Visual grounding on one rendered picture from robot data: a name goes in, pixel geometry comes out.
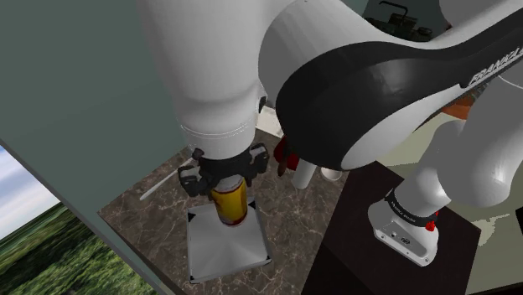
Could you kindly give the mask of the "window with green field view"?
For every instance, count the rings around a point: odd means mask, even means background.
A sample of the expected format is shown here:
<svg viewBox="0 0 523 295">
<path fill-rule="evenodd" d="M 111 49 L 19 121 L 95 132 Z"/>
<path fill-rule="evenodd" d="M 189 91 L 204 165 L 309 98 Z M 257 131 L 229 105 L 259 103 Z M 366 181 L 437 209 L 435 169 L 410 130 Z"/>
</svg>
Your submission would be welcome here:
<svg viewBox="0 0 523 295">
<path fill-rule="evenodd" d="M 0 146 L 0 295 L 159 295 Z"/>
</svg>

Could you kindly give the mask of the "red and brown object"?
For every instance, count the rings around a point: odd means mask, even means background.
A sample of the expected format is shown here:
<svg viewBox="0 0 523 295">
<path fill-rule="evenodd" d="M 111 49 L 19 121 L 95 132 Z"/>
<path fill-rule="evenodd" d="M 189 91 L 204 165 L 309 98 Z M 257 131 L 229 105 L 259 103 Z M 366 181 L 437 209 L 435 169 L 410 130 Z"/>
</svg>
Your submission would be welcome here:
<svg viewBox="0 0 523 295">
<path fill-rule="evenodd" d="M 278 162 L 277 175 L 283 176 L 290 169 L 295 171 L 298 167 L 299 156 L 292 150 L 284 135 L 273 150 L 273 157 Z"/>
</svg>

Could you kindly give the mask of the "yellow and red can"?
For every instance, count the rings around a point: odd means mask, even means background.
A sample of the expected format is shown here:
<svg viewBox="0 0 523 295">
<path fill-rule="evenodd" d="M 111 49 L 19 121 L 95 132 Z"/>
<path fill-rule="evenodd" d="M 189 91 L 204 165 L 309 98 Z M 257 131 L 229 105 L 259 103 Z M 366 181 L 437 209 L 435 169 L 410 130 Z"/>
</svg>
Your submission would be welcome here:
<svg viewBox="0 0 523 295">
<path fill-rule="evenodd" d="M 239 225 L 246 218 L 246 182 L 242 176 L 233 175 L 222 179 L 210 193 L 223 224 Z"/>
</svg>

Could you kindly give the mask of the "grey square tray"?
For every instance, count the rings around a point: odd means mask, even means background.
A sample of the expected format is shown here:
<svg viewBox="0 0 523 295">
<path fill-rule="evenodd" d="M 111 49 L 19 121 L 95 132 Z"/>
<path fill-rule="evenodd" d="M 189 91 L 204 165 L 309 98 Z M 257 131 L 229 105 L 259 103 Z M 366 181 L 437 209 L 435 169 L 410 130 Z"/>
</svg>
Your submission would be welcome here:
<svg viewBox="0 0 523 295">
<path fill-rule="evenodd" d="M 264 266 L 272 252 L 253 197 L 247 198 L 246 218 L 235 226 L 223 224 L 212 204 L 186 210 L 188 275 L 192 284 Z"/>
</svg>

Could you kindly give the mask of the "dark sink with faucet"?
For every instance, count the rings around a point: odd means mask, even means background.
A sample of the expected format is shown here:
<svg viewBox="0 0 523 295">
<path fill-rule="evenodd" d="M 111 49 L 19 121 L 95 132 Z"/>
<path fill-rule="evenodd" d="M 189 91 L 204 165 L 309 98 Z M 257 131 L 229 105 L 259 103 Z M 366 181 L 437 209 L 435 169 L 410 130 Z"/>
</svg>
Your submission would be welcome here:
<svg viewBox="0 0 523 295">
<path fill-rule="evenodd" d="M 380 31 L 414 42 L 427 42 L 452 24 L 439 0 L 369 0 L 362 17 Z"/>
</svg>

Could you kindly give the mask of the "white flat object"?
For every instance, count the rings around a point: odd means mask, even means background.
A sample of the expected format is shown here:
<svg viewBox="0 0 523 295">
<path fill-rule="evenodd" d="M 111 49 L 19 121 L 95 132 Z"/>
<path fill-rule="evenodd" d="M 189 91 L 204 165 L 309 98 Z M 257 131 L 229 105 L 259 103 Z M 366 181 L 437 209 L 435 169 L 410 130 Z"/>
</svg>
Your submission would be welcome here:
<svg viewBox="0 0 523 295">
<path fill-rule="evenodd" d="M 283 131 L 277 119 L 276 111 L 268 106 L 264 106 L 258 114 L 256 128 L 272 134 L 275 137 L 283 136 Z"/>
</svg>

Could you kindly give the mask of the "orange object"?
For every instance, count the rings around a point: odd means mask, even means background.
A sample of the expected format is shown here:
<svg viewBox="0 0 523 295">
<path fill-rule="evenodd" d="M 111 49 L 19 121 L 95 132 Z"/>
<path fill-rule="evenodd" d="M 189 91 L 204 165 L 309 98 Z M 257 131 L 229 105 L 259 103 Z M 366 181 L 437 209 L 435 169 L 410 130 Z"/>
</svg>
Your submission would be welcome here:
<svg viewBox="0 0 523 295">
<path fill-rule="evenodd" d="M 475 99 L 471 95 L 464 96 L 442 108 L 442 112 L 450 116 L 466 120 Z"/>
</svg>

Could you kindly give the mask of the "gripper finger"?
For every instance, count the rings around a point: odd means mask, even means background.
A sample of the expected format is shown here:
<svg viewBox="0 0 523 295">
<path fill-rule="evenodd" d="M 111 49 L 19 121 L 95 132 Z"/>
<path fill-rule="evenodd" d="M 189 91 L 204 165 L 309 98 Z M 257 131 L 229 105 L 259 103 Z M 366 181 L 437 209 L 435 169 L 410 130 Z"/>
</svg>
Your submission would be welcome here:
<svg viewBox="0 0 523 295">
<path fill-rule="evenodd" d="M 179 182 L 189 197 L 210 193 L 209 182 L 200 174 L 199 166 L 186 165 L 178 168 Z"/>
<path fill-rule="evenodd" d="M 247 175 L 256 177 L 258 174 L 265 173 L 270 158 L 266 145 L 262 142 L 253 145 L 249 149 L 249 154 L 251 155 L 251 162 L 247 169 Z"/>
</svg>

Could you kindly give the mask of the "white cylinder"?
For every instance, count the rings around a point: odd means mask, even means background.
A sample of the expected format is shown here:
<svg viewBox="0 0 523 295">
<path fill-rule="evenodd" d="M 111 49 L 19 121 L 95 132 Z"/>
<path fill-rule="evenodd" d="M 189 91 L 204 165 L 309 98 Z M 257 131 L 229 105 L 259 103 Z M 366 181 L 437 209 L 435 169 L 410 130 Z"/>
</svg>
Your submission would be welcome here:
<svg viewBox="0 0 523 295">
<path fill-rule="evenodd" d="M 295 189 L 306 189 L 314 175 L 317 166 L 300 158 L 293 175 L 292 184 Z"/>
</svg>

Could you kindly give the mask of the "white cup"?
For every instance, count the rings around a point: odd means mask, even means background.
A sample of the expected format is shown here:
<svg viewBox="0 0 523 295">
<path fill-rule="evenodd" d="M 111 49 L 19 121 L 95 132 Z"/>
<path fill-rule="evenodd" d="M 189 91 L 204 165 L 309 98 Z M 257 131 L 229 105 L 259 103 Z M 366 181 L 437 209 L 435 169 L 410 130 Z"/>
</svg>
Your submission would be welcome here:
<svg viewBox="0 0 523 295">
<path fill-rule="evenodd" d="M 339 180 L 343 175 L 342 171 L 333 170 L 330 168 L 321 168 L 320 173 L 326 180 L 332 182 Z"/>
</svg>

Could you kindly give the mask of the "dark robot stand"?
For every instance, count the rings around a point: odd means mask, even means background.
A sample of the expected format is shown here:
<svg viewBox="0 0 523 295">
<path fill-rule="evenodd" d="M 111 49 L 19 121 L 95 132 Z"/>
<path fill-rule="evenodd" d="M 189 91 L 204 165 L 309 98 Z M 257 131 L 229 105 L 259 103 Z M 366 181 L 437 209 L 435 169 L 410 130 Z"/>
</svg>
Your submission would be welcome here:
<svg viewBox="0 0 523 295">
<path fill-rule="evenodd" d="M 375 238 L 367 210 L 401 181 L 378 162 L 349 172 L 301 295 L 465 295 L 480 237 L 465 218 L 440 210 L 426 267 Z"/>
</svg>

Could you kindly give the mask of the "white thin stick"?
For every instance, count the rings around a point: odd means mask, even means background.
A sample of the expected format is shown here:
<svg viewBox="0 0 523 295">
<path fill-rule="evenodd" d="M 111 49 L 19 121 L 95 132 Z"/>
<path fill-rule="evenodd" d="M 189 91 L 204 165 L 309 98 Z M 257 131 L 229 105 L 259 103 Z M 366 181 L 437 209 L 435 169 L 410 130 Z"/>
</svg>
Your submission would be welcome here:
<svg viewBox="0 0 523 295">
<path fill-rule="evenodd" d="M 184 163 L 182 163 L 179 168 L 182 168 L 183 166 L 187 166 L 189 165 L 190 163 L 192 163 L 194 160 L 192 158 L 189 158 L 188 160 L 186 160 Z M 163 178 L 162 180 L 160 180 L 159 182 L 157 182 L 153 187 L 151 187 L 149 190 L 147 190 L 144 194 L 142 194 L 140 197 L 139 197 L 139 200 L 142 201 L 142 200 L 145 200 L 149 195 L 151 195 L 153 192 L 155 192 L 158 188 L 160 188 L 165 182 L 167 182 L 170 178 L 172 178 L 175 174 L 178 173 L 178 169 L 176 168 L 172 173 L 170 173 L 169 175 L 167 175 L 165 178 Z"/>
</svg>

